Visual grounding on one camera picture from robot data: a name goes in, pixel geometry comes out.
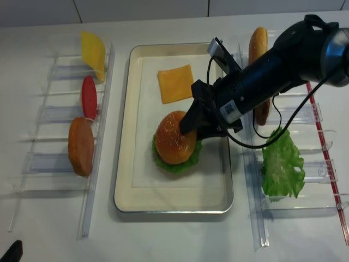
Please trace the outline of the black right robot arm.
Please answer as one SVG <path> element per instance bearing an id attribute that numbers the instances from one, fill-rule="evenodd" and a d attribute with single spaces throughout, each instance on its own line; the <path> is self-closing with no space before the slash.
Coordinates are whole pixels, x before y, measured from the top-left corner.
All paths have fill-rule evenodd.
<path id="1" fill-rule="evenodd" d="M 242 129 L 241 117 L 279 93 L 308 81 L 343 87 L 348 84 L 348 29 L 326 23 L 317 15 L 285 30 L 273 47 L 241 68 L 218 38 L 208 48 L 225 76 L 212 85 L 196 81 L 194 99 L 180 121 L 182 134 L 197 131 L 199 139 L 226 135 Z"/>

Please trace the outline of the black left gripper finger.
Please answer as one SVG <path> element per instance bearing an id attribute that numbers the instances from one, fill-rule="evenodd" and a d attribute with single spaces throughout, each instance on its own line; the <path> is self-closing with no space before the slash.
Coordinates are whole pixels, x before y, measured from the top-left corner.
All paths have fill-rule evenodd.
<path id="1" fill-rule="evenodd" d="M 19 262 L 23 255 L 23 243 L 16 240 L 1 257 L 0 262 Z"/>

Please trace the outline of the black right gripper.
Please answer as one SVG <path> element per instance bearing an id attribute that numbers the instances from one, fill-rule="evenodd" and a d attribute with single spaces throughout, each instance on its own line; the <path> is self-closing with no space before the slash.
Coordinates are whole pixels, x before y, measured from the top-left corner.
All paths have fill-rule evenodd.
<path id="1" fill-rule="evenodd" d="M 191 87 L 194 101 L 179 123 L 179 130 L 187 134 L 197 129 L 197 141 L 208 138 L 226 137 L 224 130 L 233 129 L 235 133 L 243 129 L 240 119 L 227 124 L 214 103 L 210 90 L 212 86 L 197 80 Z"/>

